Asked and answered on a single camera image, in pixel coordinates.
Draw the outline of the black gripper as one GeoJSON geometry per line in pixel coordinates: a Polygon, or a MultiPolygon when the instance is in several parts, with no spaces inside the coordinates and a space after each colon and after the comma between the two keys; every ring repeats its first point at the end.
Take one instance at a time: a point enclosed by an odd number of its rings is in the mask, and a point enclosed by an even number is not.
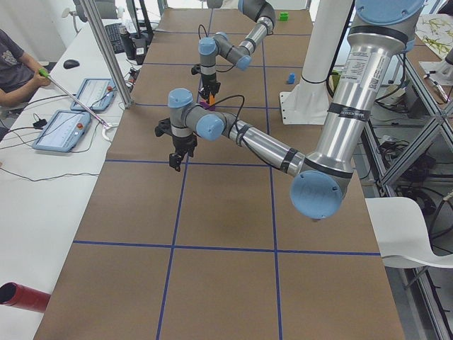
{"type": "Polygon", "coordinates": [[[197,137],[195,133],[189,128],[175,127],[171,124],[169,118],[160,120],[154,129],[154,133],[157,137],[161,137],[163,134],[172,137],[175,151],[174,153],[169,154],[169,166],[177,172],[180,172],[182,158],[185,155],[194,157],[195,148],[197,147],[197,137]]]}
{"type": "Polygon", "coordinates": [[[202,87],[199,90],[199,93],[203,99],[209,99],[210,94],[212,94],[212,96],[216,96],[219,93],[221,83],[217,81],[217,70],[215,64],[212,66],[194,64],[191,69],[191,74],[201,75],[202,87]]]}

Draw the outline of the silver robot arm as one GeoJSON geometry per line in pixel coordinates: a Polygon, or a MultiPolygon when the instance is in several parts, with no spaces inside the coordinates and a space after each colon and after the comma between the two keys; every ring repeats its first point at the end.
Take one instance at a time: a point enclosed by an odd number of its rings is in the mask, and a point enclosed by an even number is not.
{"type": "Polygon", "coordinates": [[[391,58],[413,47],[423,1],[321,1],[300,82],[280,95],[285,124],[322,127],[316,149],[302,154],[240,120],[205,108],[187,89],[168,95],[170,115],[157,136],[169,135],[169,164],[179,169],[199,138],[227,137],[262,162],[293,176],[293,206],[320,220],[334,215],[353,175],[352,153],[367,124],[391,58]]]}
{"type": "Polygon", "coordinates": [[[214,105],[214,97],[221,85],[217,81],[217,56],[223,57],[242,71],[247,69],[257,46],[273,33],[276,24],[274,8],[267,1],[239,1],[238,10],[256,23],[239,45],[231,44],[224,32],[201,38],[198,43],[200,62],[192,67],[191,73],[201,75],[202,88],[199,94],[211,106],[214,105]]]}

